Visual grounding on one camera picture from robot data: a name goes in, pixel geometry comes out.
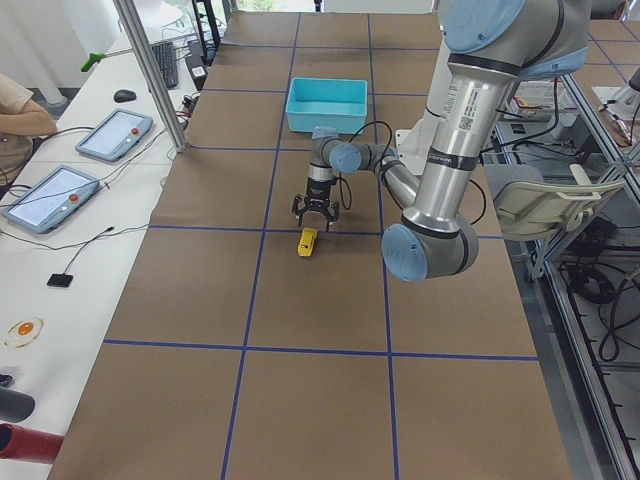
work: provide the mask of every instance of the yellow toy car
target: yellow toy car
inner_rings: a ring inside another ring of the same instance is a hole
[[[298,255],[310,257],[317,237],[318,231],[315,228],[303,228],[302,235],[300,235],[300,243],[298,243]]]

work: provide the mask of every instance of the tablet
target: tablet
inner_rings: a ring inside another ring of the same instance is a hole
[[[61,165],[2,211],[2,215],[34,233],[59,226],[98,190],[100,181]]]
[[[115,109],[76,145],[76,150],[105,162],[124,157],[153,125],[147,115]]]

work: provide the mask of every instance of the keyboard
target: keyboard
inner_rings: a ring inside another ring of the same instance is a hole
[[[151,51],[156,58],[160,75],[167,88],[174,88],[178,85],[178,62],[176,61],[176,50],[172,42],[160,42],[151,45]]]

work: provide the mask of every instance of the computer mouse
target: computer mouse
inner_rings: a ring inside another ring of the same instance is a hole
[[[132,90],[122,89],[113,94],[113,101],[116,103],[130,102],[136,98],[138,98],[136,92]]]

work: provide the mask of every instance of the light blue plastic container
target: light blue plastic container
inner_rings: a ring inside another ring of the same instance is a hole
[[[367,118],[367,82],[294,78],[285,112],[293,132],[313,132],[323,126],[356,133]]]

